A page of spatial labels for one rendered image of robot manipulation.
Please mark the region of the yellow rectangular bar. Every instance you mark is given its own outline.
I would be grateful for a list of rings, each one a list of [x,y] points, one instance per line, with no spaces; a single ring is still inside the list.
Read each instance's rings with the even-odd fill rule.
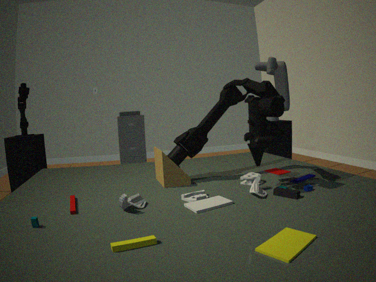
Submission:
[[[157,244],[156,237],[151,235],[147,237],[142,238],[136,238],[126,241],[119,241],[119,242],[113,242],[111,244],[111,249],[113,252],[123,251],[123,250],[129,250],[129,249],[135,249],[138,247],[144,247],[149,245]]]

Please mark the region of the red flat bar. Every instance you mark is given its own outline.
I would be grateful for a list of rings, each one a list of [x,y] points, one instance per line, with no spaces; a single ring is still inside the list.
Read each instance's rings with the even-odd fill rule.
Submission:
[[[70,196],[70,213],[71,215],[76,214],[75,195]]]

